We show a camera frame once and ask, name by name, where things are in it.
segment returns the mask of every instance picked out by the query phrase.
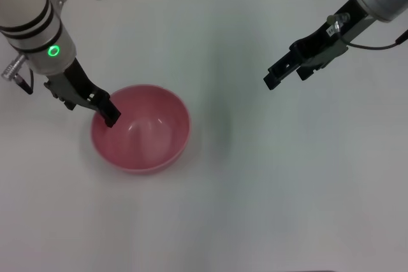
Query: green led ring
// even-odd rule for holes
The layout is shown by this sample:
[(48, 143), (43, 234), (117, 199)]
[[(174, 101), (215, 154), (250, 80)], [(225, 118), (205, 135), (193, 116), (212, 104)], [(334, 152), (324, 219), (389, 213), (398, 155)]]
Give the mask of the green led ring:
[(56, 57), (59, 54), (59, 46), (54, 45), (48, 48), (48, 55), (51, 57)]

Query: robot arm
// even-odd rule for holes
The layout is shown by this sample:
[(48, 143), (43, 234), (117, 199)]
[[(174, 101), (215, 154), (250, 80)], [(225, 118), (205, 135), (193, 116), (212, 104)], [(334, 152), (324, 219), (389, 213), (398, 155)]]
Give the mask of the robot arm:
[(32, 93), (18, 74), (26, 62), (32, 71), (48, 78), (45, 87), (69, 110), (77, 104), (95, 110), (111, 127), (120, 112), (110, 101), (110, 95), (88, 79), (77, 60), (74, 42), (60, 18), (65, 1), (0, 0), (0, 32), (18, 52), (2, 77), (15, 80)]
[[(349, 0), (336, 14), (328, 17), (327, 23), (315, 33), (294, 42), (289, 53), (268, 69), (265, 83), (273, 90), (295, 70), (303, 81), (306, 80), (314, 71), (325, 68), (336, 57), (344, 54), (348, 50), (347, 45), (355, 47), (348, 42), (376, 20), (391, 22), (407, 7), (408, 0)], [(408, 31), (389, 47), (400, 45), (407, 39)]]

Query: black stripe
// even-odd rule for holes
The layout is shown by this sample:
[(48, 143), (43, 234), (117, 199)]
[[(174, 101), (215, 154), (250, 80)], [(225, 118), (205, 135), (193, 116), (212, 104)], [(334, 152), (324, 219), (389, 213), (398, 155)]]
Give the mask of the black stripe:
[(47, 0), (45, 3), (45, 7), (43, 11), (32, 21), (30, 21), (28, 24), (25, 25), (19, 25), (17, 27), (1, 27), (0, 30), (2, 31), (7, 31), (7, 32), (21, 32), (25, 30), (29, 30), (30, 28), (34, 27), (35, 25), (38, 25), (45, 17), (45, 14), (47, 14), (48, 11), (48, 6), (50, 5), (50, 1)]
[(61, 33), (62, 33), (62, 22), (60, 22), (60, 24), (59, 24), (59, 29), (58, 29), (57, 34), (47, 44), (42, 45), (42, 46), (40, 46), (38, 48), (27, 49), (27, 50), (20, 49), (20, 48), (17, 48), (15, 46), (13, 46), (13, 47), (14, 47), (15, 50), (17, 50), (18, 52), (20, 52), (22, 54), (36, 54), (37, 52), (44, 51), (44, 50), (48, 49), (49, 47), (51, 47), (53, 44), (55, 44), (57, 42), (57, 40), (60, 38)]
[(43, 32), (51, 24), (51, 21), (52, 21), (53, 17), (54, 17), (54, 9), (51, 6), (51, 12), (50, 12), (50, 15), (48, 16), (47, 20), (44, 22), (44, 24), (40, 25), (34, 31), (28, 32), (28, 33), (25, 33), (25, 34), (21, 34), (21, 35), (11, 35), (11, 34), (7, 34), (7, 33), (4, 33), (4, 32), (2, 32), (2, 33), (7, 38), (12, 38), (12, 39), (32, 38), (33, 36), (36, 36), (37, 34)]

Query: metal connector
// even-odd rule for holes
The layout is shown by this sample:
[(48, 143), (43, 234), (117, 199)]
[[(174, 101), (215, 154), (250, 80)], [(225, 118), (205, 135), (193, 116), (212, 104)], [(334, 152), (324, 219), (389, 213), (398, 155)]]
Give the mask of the metal connector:
[(18, 57), (3, 71), (1, 77), (6, 81), (14, 80), (26, 60), (27, 57), (24, 54), (19, 54)]

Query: white tabletop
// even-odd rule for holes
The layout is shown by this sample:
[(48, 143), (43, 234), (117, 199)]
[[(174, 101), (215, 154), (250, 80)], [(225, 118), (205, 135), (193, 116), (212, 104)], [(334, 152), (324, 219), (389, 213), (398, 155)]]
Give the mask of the white tabletop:
[[(89, 78), (176, 92), (192, 138), (168, 171), (127, 175), (94, 151), (91, 111), (40, 76), (32, 97), (3, 82), (1, 271), (406, 271), (407, 47), (263, 82), (346, 1), (69, 0)], [(356, 42), (392, 43), (407, 21)]]

